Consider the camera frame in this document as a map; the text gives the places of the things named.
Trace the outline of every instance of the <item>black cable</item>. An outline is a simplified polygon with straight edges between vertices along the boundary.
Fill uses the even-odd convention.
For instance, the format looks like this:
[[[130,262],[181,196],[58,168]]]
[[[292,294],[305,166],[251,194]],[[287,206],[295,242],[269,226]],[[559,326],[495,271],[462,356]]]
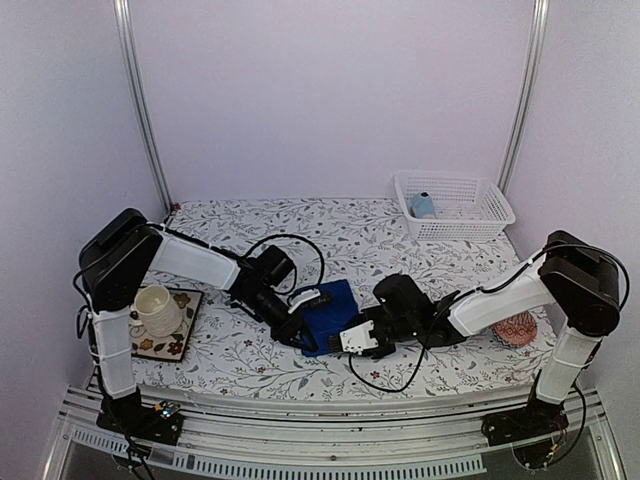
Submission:
[[[444,314],[444,312],[446,312],[449,309],[449,307],[451,305],[453,305],[455,302],[457,302],[460,298],[465,297],[467,295],[470,295],[470,293],[473,293],[473,291],[466,292],[466,293],[462,294],[462,296],[459,296],[459,297],[456,297],[454,299],[451,299],[449,301],[449,303],[447,304],[447,306],[443,307],[436,314],[436,316],[433,319],[433,322],[431,323],[431,327],[429,327],[429,330],[427,330],[427,334],[426,334],[425,339],[424,339],[424,344],[422,345],[422,350],[420,351],[420,356],[418,357],[418,360],[416,361],[416,367],[413,369],[413,373],[409,377],[409,380],[407,380],[407,383],[405,383],[402,387],[400,387],[400,388],[379,387],[378,385],[374,385],[373,383],[365,380],[364,378],[362,378],[356,372],[355,368],[353,368],[353,356],[354,356],[354,354],[351,353],[351,354],[349,354],[349,370],[351,370],[351,373],[353,374],[353,376],[356,377],[358,380],[360,380],[362,383],[364,383],[366,386],[368,386],[370,388],[373,388],[374,390],[378,390],[380,392],[385,392],[385,393],[402,393],[402,392],[404,392],[407,388],[409,388],[411,383],[413,383],[413,380],[416,378],[416,375],[418,375],[418,370],[420,370],[420,365],[422,364],[422,359],[424,358],[424,354],[427,351],[426,343],[429,340],[429,336],[431,335],[431,331],[433,330],[433,327],[436,325],[436,323],[438,323],[438,320],[440,319],[440,317]]]
[[[544,466],[544,464],[542,464],[543,465],[542,467],[528,468],[528,470],[532,470],[532,471],[545,470],[545,469],[547,469],[547,468],[549,468],[549,467],[561,462],[565,458],[567,458],[569,456],[569,454],[573,451],[573,449],[576,448],[576,446],[578,445],[578,442],[580,441],[580,437],[582,436],[582,432],[584,431],[584,427],[585,427],[585,425],[587,423],[587,399],[584,397],[584,393],[582,393],[582,390],[580,390],[580,388],[578,388],[578,385],[576,385],[574,383],[573,384],[573,388],[578,393],[578,395],[580,395],[580,400],[582,401],[582,421],[580,422],[580,428],[578,429],[578,433],[576,434],[576,438],[573,439],[573,442],[564,451],[562,456],[552,458],[547,463],[546,466]]]
[[[81,327],[80,317],[82,317],[83,312],[85,316],[84,316],[84,323],[82,324],[82,327]],[[89,324],[89,305],[84,304],[80,307],[80,309],[78,310],[78,313],[76,314],[76,337],[78,337],[78,340],[82,339],[82,337],[84,336],[84,331],[87,329],[88,324]]]
[[[318,275],[318,281],[316,282],[316,285],[320,285],[322,283],[322,280],[324,279],[324,270],[325,270],[324,255],[322,255],[322,252],[320,251],[320,249],[318,248],[318,246],[315,243],[313,243],[308,238],[301,237],[300,235],[294,235],[292,233],[279,233],[277,235],[270,235],[268,237],[263,238],[262,240],[258,240],[256,243],[254,243],[253,246],[249,250],[247,250],[247,253],[245,253],[242,256],[242,258],[247,258],[260,245],[263,245],[266,242],[269,242],[271,240],[275,240],[275,239],[278,239],[278,238],[292,238],[294,240],[300,240],[301,242],[306,243],[307,245],[309,245],[311,248],[313,248],[315,250],[316,254],[318,255],[318,259],[320,260],[320,274]]]
[[[104,388],[104,385],[102,383],[102,372],[99,373],[98,375],[98,390],[100,390],[100,393],[102,394],[102,396],[106,399],[106,397],[109,397],[109,394],[107,393],[106,389]],[[132,453],[135,453],[138,456],[138,459],[140,460],[140,464],[143,466],[143,468],[145,469],[145,471],[147,472],[147,475],[149,476],[149,480],[155,480],[155,477],[153,476],[153,473],[151,472],[151,469],[149,468],[149,465],[147,465],[147,461],[144,459],[144,450],[142,450],[142,448],[140,448],[140,445],[138,443],[136,443],[133,438],[131,438],[131,435],[129,434],[129,432],[127,431],[127,429],[125,429],[122,424],[120,423],[120,420],[118,420],[118,417],[116,417],[113,414],[113,410],[111,410],[111,405],[109,404],[109,400],[105,400],[104,405],[106,407],[107,410],[107,414],[113,419],[113,421],[115,422],[116,426],[122,431],[122,434],[124,435],[124,439],[127,441],[127,443],[129,444],[129,448],[127,448],[127,457],[129,458],[129,467],[130,467],[130,471],[136,476],[136,478],[138,480],[145,480],[137,471],[136,468],[138,467],[134,467],[133,466],[133,456]]]
[[[500,285],[498,285],[496,287],[492,287],[492,288],[480,287],[480,288],[478,288],[476,290],[470,290],[470,292],[473,293],[474,291],[479,291],[481,293],[486,293],[486,294],[497,293],[500,290],[503,290],[503,289],[507,288],[509,285],[511,285],[520,275],[522,275],[522,273],[524,273],[524,271],[527,268],[529,268],[540,257],[542,257],[543,255],[545,255],[545,254],[547,254],[549,252],[552,252],[554,250],[559,250],[559,249],[562,249],[562,248],[576,248],[576,249],[583,249],[583,250],[589,250],[589,251],[592,251],[592,252],[597,252],[597,253],[599,253],[601,255],[604,255],[605,257],[607,257],[609,260],[613,261],[614,263],[616,263],[620,267],[620,270],[622,270],[622,275],[624,276],[624,282],[625,282],[625,293],[624,293],[624,295],[622,297],[622,301],[620,302],[620,306],[619,306],[620,311],[622,311],[624,306],[627,304],[627,300],[629,299],[629,293],[631,292],[631,280],[629,278],[629,272],[627,271],[627,268],[620,261],[620,259],[617,258],[612,253],[609,253],[606,250],[603,250],[602,248],[593,247],[591,245],[581,245],[581,244],[578,244],[578,243],[563,243],[563,244],[559,244],[559,245],[551,245],[551,246],[544,247],[542,250],[540,250],[531,259],[530,262],[527,262],[522,267],[520,267],[517,272],[515,272],[511,277],[509,277],[507,280],[505,280]]]

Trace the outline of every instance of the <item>white enclosure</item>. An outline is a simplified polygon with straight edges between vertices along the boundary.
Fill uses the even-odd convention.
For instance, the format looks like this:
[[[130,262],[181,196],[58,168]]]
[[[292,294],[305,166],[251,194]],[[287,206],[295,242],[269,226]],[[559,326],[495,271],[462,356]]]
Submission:
[[[533,2],[132,2],[180,199],[390,197],[401,169],[495,181]]]
[[[122,3],[0,5],[6,480],[36,478],[63,392],[91,367],[73,326],[80,248],[124,207],[164,213],[122,61]],[[496,181],[540,3],[132,1],[173,200],[390,198],[406,169]],[[551,2],[507,191],[520,256],[565,229],[619,255],[640,284],[638,32],[631,2]],[[629,478],[640,477],[638,298],[588,372]]]

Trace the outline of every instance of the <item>floral tablecloth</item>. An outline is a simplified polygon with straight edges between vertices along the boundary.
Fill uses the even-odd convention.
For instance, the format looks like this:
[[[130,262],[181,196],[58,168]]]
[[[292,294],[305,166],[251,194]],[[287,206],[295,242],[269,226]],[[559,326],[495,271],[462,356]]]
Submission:
[[[487,282],[517,263],[504,235],[484,244],[412,240],[397,201],[390,199],[188,202],[171,227],[237,253],[267,235],[303,235],[325,255],[325,281],[348,279],[361,307],[376,304],[373,287],[391,273],[411,275],[430,298],[438,299]],[[298,285],[314,283],[319,263],[313,250],[296,241],[275,242],[298,265]],[[136,379],[198,393],[305,401],[461,394],[532,382],[555,342],[544,312],[536,310],[538,335],[532,344],[505,346],[489,329],[463,344],[432,349],[411,387],[388,394],[355,379],[346,355],[312,359],[273,342],[264,324],[230,309],[221,291],[159,272],[150,272],[146,282],[202,290],[205,298],[184,360],[135,358]],[[376,385],[397,388],[411,375],[419,353],[417,343],[407,343],[383,359],[356,359],[354,364]]]

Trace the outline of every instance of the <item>blue cloth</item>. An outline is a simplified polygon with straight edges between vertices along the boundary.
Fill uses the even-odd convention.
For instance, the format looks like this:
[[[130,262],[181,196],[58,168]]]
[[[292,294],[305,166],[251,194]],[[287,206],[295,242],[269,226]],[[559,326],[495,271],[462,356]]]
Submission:
[[[411,199],[411,215],[415,218],[436,218],[433,200],[427,192],[418,193]]]
[[[337,280],[316,287],[302,288],[296,293],[309,290],[309,288],[317,288],[321,294],[328,292],[331,294],[332,300],[330,303],[316,308],[300,307],[309,331],[318,344],[317,351],[303,350],[302,353],[306,357],[335,353],[329,349],[329,337],[346,330],[349,320],[358,314],[358,304],[353,298],[351,286],[347,280]],[[309,344],[309,339],[305,338],[305,335],[302,335],[302,338]]]

